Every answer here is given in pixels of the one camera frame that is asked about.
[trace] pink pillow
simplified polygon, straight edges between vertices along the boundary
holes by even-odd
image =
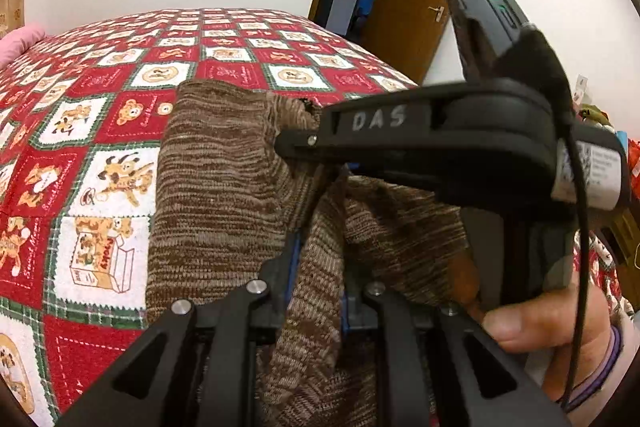
[[[0,39],[0,71],[44,37],[44,28],[39,24],[27,24],[9,32]]]

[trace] sleeve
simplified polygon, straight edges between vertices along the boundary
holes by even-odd
[[[640,330],[622,310],[612,316],[611,323],[613,343],[619,342],[620,347],[610,350],[609,356],[615,357],[617,352],[617,358],[610,367],[607,362],[603,363],[601,367],[606,368],[607,374],[602,384],[568,414],[574,427],[626,425],[621,420],[626,415],[625,407],[636,409],[630,393],[640,385],[640,357],[637,356]]]

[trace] qr code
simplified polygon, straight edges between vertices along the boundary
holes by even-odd
[[[588,185],[591,179],[591,146],[582,142],[577,143],[578,157],[582,164],[582,172],[584,174],[584,181]],[[571,162],[569,161],[569,153],[564,147],[562,149],[562,179],[567,182],[574,181],[574,171],[571,168]]]

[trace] purple bracelet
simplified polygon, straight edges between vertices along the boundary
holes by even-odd
[[[609,376],[609,373],[611,372],[611,369],[613,368],[620,354],[620,350],[622,347],[620,336],[621,335],[620,331],[618,331],[618,328],[612,326],[609,347],[607,347],[607,354],[604,360],[589,378],[587,378],[584,382],[574,388],[574,393],[572,394],[572,399],[569,402],[567,412],[571,412],[572,410],[581,406],[581,404],[583,404],[587,399],[589,399],[591,395],[599,390],[602,387],[604,381],[607,380],[607,377]]]

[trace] door handle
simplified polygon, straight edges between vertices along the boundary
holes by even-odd
[[[444,13],[444,6],[440,6],[439,8],[434,8],[433,6],[429,6],[429,10],[438,12],[436,15],[436,22],[440,22],[440,19],[442,19],[442,14]]]

